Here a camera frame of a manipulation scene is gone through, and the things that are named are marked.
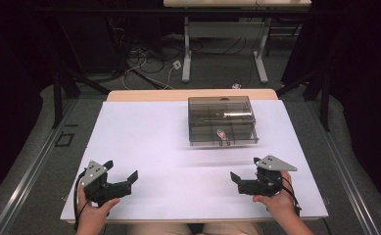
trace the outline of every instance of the desk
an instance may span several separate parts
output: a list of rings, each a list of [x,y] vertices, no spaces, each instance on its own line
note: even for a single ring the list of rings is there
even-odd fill
[[[284,9],[307,9],[310,0],[165,0],[166,7],[181,8],[211,8],[211,7],[256,7],[256,8],[284,8]],[[182,81],[190,80],[190,37],[244,37],[261,40],[258,51],[254,51],[255,64],[260,76],[261,83],[268,83],[262,55],[270,28],[270,19],[263,19],[261,23],[203,23],[189,22],[184,18],[184,63]]]
[[[250,97],[258,144],[190,147],[187,98],[217,95]],[[292,177],[302,217],[328,216],[285,107],[267,89],[111,92],[78,173],[91,160],[99,164],[114,161],[108,171],[111,183],[124,181],[138,170],[132,195],[122,198],[111,210],[108,222],[265,221],[272,218],[264,205],[252,203],[251,196],[240,195],[230,171],[253,179],[253,157],[269,154],[299,169],[292,172]],[[62,220],[73,222],[72,208],[71,190]]]

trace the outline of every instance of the finger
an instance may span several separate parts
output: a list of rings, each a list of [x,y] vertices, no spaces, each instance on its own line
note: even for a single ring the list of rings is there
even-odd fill
[[[262,196],[262,195],[255,195],[254,198],[252,198],[253,202],[260,202],[262,204],[267,205],[269,202],[269,198],[267,196]]]
[[[78,202],[80,204],[85,204],[87,202],[87,200],[86,200],[86,194],[85,194],[85,189],[81,185],[81,183],[77,187],[77,200],[78,200]]]
[[[291,181],[291,175],[287,172],[287,171],[281,171],[281,176],[285,179],[282,180],[282,186],[288,188],[291,190],[291,192],[293,191],[292,187],[291,187],[291,184],[292,184],[292,181]]]
[[[102,205],[100,210],[103,210],[105,213],[108,213],[111,210],[111,208],[113,208],[119,202],[120,202],[119,198],[111,199],[110,201],[108,201],[104,205]]]

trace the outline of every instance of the electrical outlet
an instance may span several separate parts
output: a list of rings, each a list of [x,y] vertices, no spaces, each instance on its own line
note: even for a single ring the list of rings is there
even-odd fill
[[[242,85],[241,84],[238,84],[238,83],[234,83],[233,85],[232,85],[232,88],[233,89],[240,89],[242,87]]]
[[[174,63],[172,63],[172,65],[174,66],[174,68],[175,68],[176,70],[178,70],[178,69],[181,68],[181,64],[180,64],[179,61],[175,61]]]

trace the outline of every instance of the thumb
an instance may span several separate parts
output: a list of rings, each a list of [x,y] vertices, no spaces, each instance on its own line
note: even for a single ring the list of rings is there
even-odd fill
[[[267,196],[262,196],[262,195],[255,195],[254,198],[252,199],[253,202],[260,202],[265,205],[267,205],[269,198]]]
[[[102,205],[101,210],[104,210],[106,213],[108,213],[111,210],[111,208],[113,208],[117,203],[119,203],[119,201],[119,198],[111,199],[110,201]]]

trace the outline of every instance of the white tabletop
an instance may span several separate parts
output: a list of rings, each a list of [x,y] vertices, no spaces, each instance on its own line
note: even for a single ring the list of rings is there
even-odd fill
[[[195,148],[188,136],[186,101],[105,102],[78,173],[93,160],[114,161],[108,182],[135,170],[132,194],[121,199],[108,222],[209,222],[269,220],[265,207],[240,195],[230,171],[255,179],[253,157],[273,155],[292,172],[303,218],[328,216],[294,128],[281,101],[251,100],[260,141],[245,147]],[[73,222],[72,190],[61,219]]]
[[[310,0],[164,0],[165,7],[305,7]]]

